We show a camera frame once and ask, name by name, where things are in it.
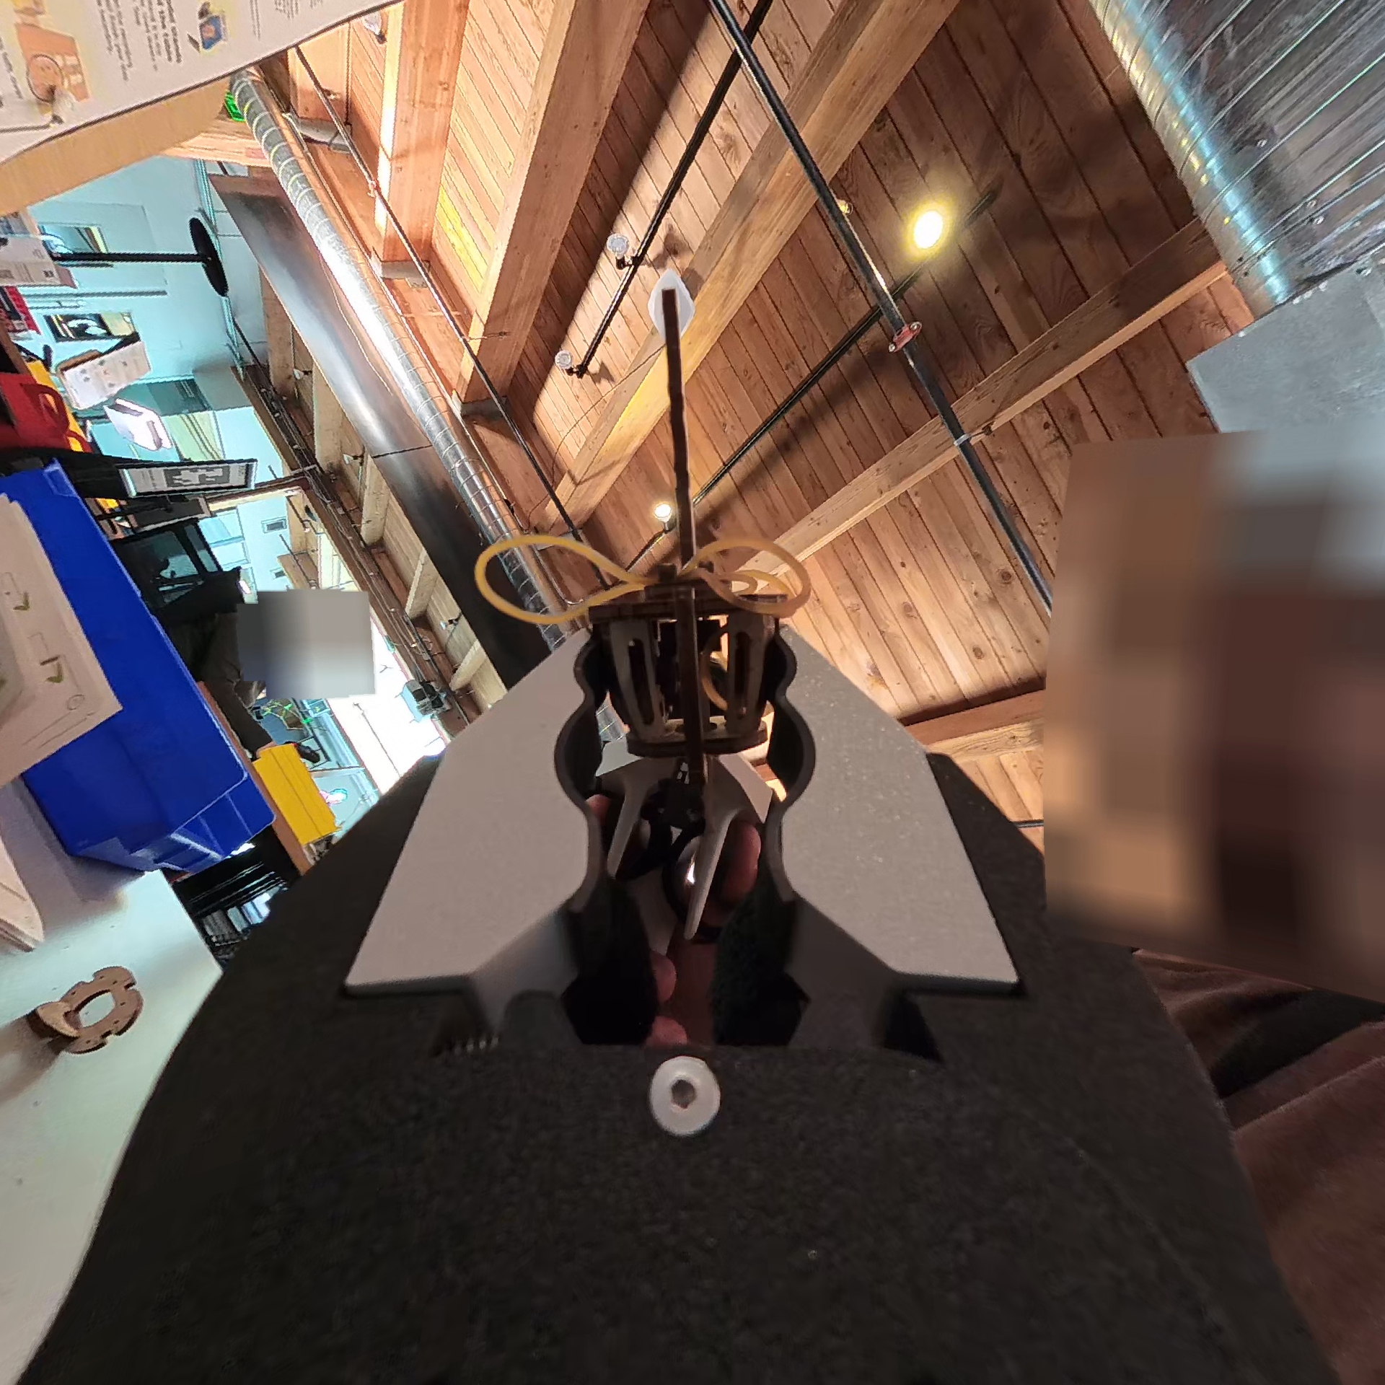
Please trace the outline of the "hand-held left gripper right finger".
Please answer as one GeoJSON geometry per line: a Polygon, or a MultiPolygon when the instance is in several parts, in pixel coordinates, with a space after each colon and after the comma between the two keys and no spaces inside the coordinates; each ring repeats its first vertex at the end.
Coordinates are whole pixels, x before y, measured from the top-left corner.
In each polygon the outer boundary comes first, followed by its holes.
{"type": "Polygon", "coordinates": [[[887,1031],[910,993],[1011,998],[1016,965],[928,755],[796,633],[767,650],[763,862],[788,914],[785,971],[811,1009],[887,1031]]]}

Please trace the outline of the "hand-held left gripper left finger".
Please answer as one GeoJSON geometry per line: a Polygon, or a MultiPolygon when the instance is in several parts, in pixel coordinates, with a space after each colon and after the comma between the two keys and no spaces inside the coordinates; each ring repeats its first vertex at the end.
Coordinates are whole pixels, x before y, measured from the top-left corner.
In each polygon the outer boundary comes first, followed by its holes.
{"type": "Polygon", "coordinates": [[[491,1031],[579,975],[600,876],[592,637],[566,640],[452,742],[346,976],[351,996],[465,996],[491,1031]]]}

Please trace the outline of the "wooden model assembly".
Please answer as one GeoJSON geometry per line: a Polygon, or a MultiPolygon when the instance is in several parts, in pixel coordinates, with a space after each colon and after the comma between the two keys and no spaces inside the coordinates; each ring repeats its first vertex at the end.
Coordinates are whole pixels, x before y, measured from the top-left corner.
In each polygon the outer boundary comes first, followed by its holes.
{"type": "Polygon", "coordinates": [[[608,698],[635,755],[693,759],[768,742],[768,650],[792,585],[706,566],[656,579],[594,612],[612,673],[608,698]]]}

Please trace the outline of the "small wooden model part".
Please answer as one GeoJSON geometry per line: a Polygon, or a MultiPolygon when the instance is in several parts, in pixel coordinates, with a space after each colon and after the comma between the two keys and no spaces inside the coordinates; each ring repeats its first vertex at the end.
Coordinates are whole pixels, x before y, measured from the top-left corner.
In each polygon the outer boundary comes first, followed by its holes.
{"type": "Polygon", "coordinates": [[[111,965],[30,1011],[28,1024],[36,1034],[64,1045],[66,1052],[84,1054],[127,1034],[144,1004],[134,973],[124,965],[111,965]]]}

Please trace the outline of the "person's right hand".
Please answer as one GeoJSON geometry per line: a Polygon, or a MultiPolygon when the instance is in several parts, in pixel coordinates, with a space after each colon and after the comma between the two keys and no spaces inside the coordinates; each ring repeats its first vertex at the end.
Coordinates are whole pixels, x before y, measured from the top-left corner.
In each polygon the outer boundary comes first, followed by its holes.
{"type": "Polygon", "coordinates": [[[665,950],[653,950],[651,973],[658,1008],[646,1047],[673,1049],[709,1045],[716,1039],[714,988],[721,943],[731,922],[757,884],[762,848],[760,828],[752,820],[732,823],[712,877],[702,912],[704,940],[684,937],[676,922],[665,950]]]}

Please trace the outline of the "yellow plastic bin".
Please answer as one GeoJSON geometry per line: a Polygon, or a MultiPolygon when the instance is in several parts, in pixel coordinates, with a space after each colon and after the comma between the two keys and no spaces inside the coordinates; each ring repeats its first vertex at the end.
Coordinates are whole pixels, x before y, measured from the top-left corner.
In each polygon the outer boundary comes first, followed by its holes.
{"type": "Polygon", "coordinates": [[[320,843],[336,833],[333,808],[297,747],[270,744],[261,749],[254,770],[270,805],[300,844],[320,843]]]}

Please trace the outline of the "blue plastic bin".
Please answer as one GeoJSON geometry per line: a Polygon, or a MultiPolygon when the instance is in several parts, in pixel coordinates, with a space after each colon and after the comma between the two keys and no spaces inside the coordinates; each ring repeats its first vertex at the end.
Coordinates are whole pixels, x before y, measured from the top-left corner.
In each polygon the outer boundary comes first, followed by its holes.
{"type": "Polygon", "coordinates": [[[272,806],[68,477],[3,478],[119,702],[23,775],[61,846],[137,872],[198,874],[272,826],[272,806]]]}

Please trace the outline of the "small tag sign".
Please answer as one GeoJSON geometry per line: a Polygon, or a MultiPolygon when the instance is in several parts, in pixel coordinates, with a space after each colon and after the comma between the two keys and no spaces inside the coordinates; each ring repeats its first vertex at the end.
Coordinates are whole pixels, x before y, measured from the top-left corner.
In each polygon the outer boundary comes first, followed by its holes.
{"type": "Polygon", "coordinates": [[[148,462],[119,460],[116,472],[130,498],[241,493],[254,482],[256,460],[148,462]]]}

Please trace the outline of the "instruction booklet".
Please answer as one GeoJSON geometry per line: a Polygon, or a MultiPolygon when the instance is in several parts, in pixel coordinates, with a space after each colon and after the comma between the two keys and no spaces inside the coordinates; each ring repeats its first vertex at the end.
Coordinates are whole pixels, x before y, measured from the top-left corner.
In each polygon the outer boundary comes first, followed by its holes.
{"type": "Polygon", "coordinates": [[[25,510],[2,500],[2,785],[120,707],[25,510]]]}

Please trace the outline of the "black ceiling pipe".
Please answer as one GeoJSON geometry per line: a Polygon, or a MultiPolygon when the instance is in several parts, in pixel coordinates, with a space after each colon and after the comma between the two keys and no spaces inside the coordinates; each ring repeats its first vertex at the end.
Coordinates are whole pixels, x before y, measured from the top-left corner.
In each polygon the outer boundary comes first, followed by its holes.
{"type": "Polygon", "coordinates": [[[1050,615],[1050,584],[1045,579],[1045,574],[1032,549],[1029,547],[1027,541],[1021,536],[1012,513],[1001,500],[996,482],[981,462],[976,452],[973,432],[961,424],[953,404],[947,399],[942,383],[925,363],[918,350],[912,345],[914,328],[902,317],[902,312],[899,308],[899,303],[895,302],[895,295],[887,279],[876,266],[871,252],[866,249],[861,234],[856,231],[848,213],[841,211],[838,205],[838,196],[831,190],[826,175],[823,173],[806,140],[803,139],[803,132],[793,120],[785,104],[785,99],[773,87],[773,83],[767,69],[760,63],[759,56],[755,54],[754,45],[747,38],[745,30],[734,17],[732,5],[727,2],[711,2],[709,7],[714,17],[717,18],[719,25],[722,26],[727,40],[731,41],[735,56],[742,61],[744,69],[750,76],[750,81],[755,86],[759,96],[767,104],[773,124],[777,125],[778,132],[785,137],[787,145],[792,155],[795,157],[796,163],[800,163],[810,190],[813,191],[821,211],[831,224],[838,244],[841,246],[849,264],[856,270],[862,287],[866,287],[871,299],[874,300],[882,323],[890,328],[890,351],[895,356],[900,356],[900,360],[904,360],[909,374],[912,376],[915,384],[923,391],[923,396],[928,399],[930,406],[935,409],[938,421],[943,424],[943,429],[947,432],[947,445],[965,462],[966,470],[973,477],[973,482],[976,483],[983,500],[993,513],[993,519],[998,523],[1001,534],[1008,541],[1012,557],[1019,562],[1021,569],[1024,571],[1024,576],[1029,580],[1032,590],[1036,592],[1039,602],[1042,604],[1044,612],[1050,615]]]}

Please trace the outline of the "red bag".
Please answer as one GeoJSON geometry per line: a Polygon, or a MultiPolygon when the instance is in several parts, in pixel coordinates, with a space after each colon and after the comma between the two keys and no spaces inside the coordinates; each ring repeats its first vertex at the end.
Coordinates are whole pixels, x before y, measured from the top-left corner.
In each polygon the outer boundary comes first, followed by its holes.
{"type": "Polygon", "coordinates": [[[31,374],[2,373],[2,449],[91,454],[63,396],[31,374]]]}

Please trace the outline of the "black pole stand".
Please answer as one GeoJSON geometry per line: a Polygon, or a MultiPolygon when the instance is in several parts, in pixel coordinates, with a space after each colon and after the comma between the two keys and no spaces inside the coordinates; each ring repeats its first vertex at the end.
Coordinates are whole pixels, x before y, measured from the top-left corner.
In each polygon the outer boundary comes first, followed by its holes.
{"type": "Polygon", "coordinates": [[[190,247],[183,251],[112,251],[104,233],[91,224],[40,223],[40,239],[51,259],[69,270],[124,269],[129,266],[195,266],[214,294],[231,295],[229,275],[213,229],[200,216],[186,223],[190,247]]]}

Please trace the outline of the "black sprinkler pipe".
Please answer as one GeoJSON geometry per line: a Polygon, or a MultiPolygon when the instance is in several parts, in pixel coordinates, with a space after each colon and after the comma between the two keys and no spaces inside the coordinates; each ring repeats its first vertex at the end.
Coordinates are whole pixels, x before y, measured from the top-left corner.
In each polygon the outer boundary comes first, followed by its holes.
{"type": "Polygon", "coordinates": [[[688,264],[765,129],[711,5],[651,3],[547,289],[559,383],[612,379],[637,289],[688,264]]]}

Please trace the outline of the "thin silver air duct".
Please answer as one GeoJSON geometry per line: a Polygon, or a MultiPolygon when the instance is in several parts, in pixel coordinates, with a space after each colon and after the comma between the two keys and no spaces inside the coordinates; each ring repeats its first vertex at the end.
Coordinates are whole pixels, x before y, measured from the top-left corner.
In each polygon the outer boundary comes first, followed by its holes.
{"type": "Polygon", "coordinates": [[[533,625],[478,590],[480,552],[516,531],[480,449],[457,427],[437,373],[389,300],[320,163],[261,76],[234,74],[231,94],[280,188],[246,191],[247,241],[317,369],[355,425],[393,500],[491,658],[513,684],[580,632],[533,625]]]}

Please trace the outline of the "wide silver air duct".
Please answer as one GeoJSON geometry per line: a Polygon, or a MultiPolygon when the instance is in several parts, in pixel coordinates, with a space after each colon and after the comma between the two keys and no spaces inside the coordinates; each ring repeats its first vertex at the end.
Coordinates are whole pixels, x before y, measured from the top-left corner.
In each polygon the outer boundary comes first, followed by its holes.
{"type": "Polygon", "coordinates": [[[1252,310],[1189,363],[1214,424],[1382,427],[1383,3],[1092,10],[1252,310]]]}

